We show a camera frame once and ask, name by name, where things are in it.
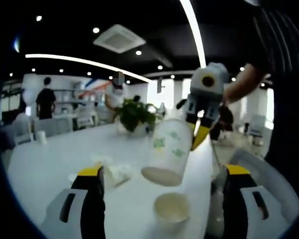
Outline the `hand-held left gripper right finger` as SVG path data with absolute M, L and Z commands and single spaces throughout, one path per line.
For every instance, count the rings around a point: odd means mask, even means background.
M 279 239 L 299 216 L 299 198 L 274 168 L 258 168 L 260 184 L 251 167 L 228 164 L 224 185 L 225 239 Z

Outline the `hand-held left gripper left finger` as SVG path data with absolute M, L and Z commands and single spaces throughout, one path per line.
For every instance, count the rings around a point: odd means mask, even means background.
M 104 169 L 81 170 L 49 204 L 41 231 L 47 239 L 104 239 Z

